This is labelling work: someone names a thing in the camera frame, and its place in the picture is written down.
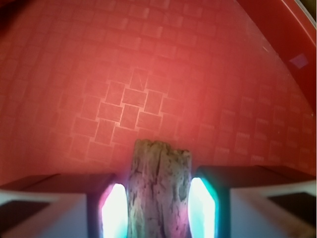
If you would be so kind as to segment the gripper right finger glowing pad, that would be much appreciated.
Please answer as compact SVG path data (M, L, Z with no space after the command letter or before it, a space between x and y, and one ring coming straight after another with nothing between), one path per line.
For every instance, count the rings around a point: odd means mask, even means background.
M194 238L314 238L316 177L285 166L200 166L190 185Z

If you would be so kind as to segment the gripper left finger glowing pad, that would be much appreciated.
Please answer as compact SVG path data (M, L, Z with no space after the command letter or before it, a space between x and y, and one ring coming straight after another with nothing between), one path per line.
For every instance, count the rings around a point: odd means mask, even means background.
M3 238L124 238L125 187L110 174L24 177L0 188Z

